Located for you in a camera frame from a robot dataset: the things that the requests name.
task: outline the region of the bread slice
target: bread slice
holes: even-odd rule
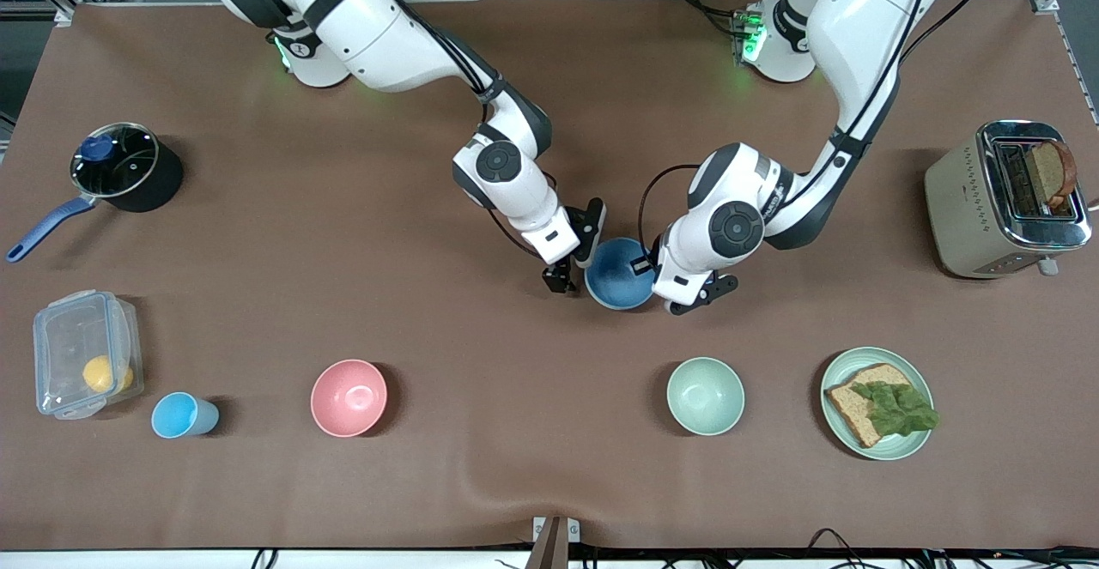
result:
[[[1064,143],[1047,140],[1026,154],[1026,169],[1037,201],[1056,210],[1076,189],[1076,161]]]
[[[886,382],[886,384],[912,384],[899,369],[890,366],[889,362],[879,362],[859,370],[847,382],[828,390],[828,398],[832,401],[832,405],[835,405],[835,410],[840,411],[844,421],[847,421],[847,427],[858,438],[858,443],[866,448],[878,444],[881,440],[881,435],[874,428],[874,424],[869,420],[872,402],[851,390],[851,386],[855,382],[866,384],[878,381]]]

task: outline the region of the yellow fruit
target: yellow fruit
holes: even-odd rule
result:
[[[122,387],[115,390],[115,393],[121,393],[122,390],[129,389],[133,384],[133,381],[134,370],[127,367],[126,376],[122,378]],[[106,355],[100,355],[100,357],[87,361],[84,366],[84,382],[96,393],[104,393],[107,390],[110,390],[111,384],[114,382],[111,360]]]

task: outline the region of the toaster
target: toaster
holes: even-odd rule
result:
[[[951,272],[996,279],[1037,265],[1057,275],[1054,259],[1091,237],[1079,182],[1056,212],[1037,198],[1026,154],[1054,127],[1029,120],[997,120],[948,152],[924,175],[935,247]]]

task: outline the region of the brown tablecloth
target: brown tablecloth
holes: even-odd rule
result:
[[[954,0],[937,2],[941,14]],[[752,143],[810,166],[835,123],[819,74],[774,85],[679,1],[424,5],[546,109],[540,165],[566,202],[601,194],[606,236],[634,233],[648,179]],[[580,518],[603,546],[1095,545],[1099,248],[997,282],[936,268],[926,167],[987,120],[1044,120],[1099,189],[1096,127],[1052,18],[976,0],[911,57],[896,108],[820,239],[764,247],[739,291],[673,317],[550,294],[451,179],[479,108],[458,80],[404,94],[310,89],[219,7],[81,7],[55,30],[0,169],[0,239],[70,197],[87,132],[147,124],[185,159],[176,199],[66,222],[3,265],[0,546],[458,546]],[[689,172],[651,194],[652,233]],[[147,390],[92,420],[34,410],[31,320],[84,289],[137,306]],[[902,354],[942,427],[872,462],[822,423],[822,366],[847,347]],[[730,433],[667,413],[678,361],[744,380]],[[337,440],[309,391],[330,362],[379,362],[391,406]],[[215,399],[211,437],[162,440],[170,390]]]

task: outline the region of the dark blue bowl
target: dark blue bowl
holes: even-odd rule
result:
[[[591,265],[584,272],[584,283],[591,298],[611,310],[632,310],[653,295],[656,274],[644,271],[633,275],[630,263],[642,257],[645,250],[632,237],[613,237],[599,244]]]

